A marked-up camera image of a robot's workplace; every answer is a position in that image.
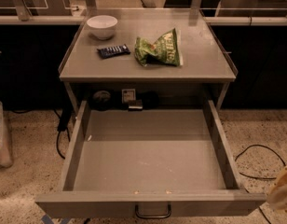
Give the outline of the white ceramic bowl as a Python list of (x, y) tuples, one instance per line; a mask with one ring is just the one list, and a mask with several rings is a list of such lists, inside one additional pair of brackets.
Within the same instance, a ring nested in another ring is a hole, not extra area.
[(111, 38), (116, 32), (118, 20), (109, 15), (98, 15), (87, 20), (90, 32), (100, 40)]

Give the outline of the green chip bag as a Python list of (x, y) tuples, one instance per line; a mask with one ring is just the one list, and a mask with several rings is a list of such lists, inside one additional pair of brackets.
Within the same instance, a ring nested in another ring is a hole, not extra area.
[(134, 46), (134, 57), (141, 66), (148, 65), (148, 59), (152, 58), (158, 62), (182, 66), (183, 56), (179, 50), (178, 32), (175, 28), (160, 36), (154, 43), (142, 37), (137, 37)]

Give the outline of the grey drawer cabinet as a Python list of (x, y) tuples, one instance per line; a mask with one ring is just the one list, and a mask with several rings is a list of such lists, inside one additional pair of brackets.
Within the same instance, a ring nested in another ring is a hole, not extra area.
[[(89, 32), (87, 25), (81, 25), (60, 65), (61, 81), (70, 85), (117, 85), (120, 89), (148, 91), (157, 88), (168, 91), (173, 85), (181, 89), (207, 84), (216, 107), (222, 106), (229, 84), (236, 79), (238, 71), (199, 12), (189, 8), (127, 8), (101, 9), (96, 13), (118, 19), (115, 35), (101, 41)], [(133, 49), (138, 36), (154, 41), (171, 29), (178, 33), (184, 61), (178, 67), (142, 66), (133, 54), (104, 60), (96, 51), (122, 44)]]

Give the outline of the clear plastic bin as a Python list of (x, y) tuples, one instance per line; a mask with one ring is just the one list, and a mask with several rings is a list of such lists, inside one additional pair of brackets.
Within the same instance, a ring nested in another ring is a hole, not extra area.
[(4, 114), (3, 104), (0, 102), (0, 168), (7, 168), (13, 164), (12, 139)]

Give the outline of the blue tape cross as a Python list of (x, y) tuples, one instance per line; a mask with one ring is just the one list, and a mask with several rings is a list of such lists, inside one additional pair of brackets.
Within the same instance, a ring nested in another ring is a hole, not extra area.
[(48, 215), (41, 217), (43, 224), (69, 224), (70, 218), (51, 218)]

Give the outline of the grey top drawer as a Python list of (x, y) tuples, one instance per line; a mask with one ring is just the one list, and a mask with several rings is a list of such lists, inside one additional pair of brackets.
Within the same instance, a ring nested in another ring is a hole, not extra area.
[(36, 197), (50, 217), (245, 216), (247, 192), (213, 101), (200, 109), (99, 112), (82, 103), (60, 187)]

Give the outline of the dark blue snack bar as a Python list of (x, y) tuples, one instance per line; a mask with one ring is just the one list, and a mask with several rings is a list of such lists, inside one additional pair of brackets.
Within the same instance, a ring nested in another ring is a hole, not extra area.
[(126, 45), (97, 49), (97, 51), (103, 59), (130, 54), (130, 50)]

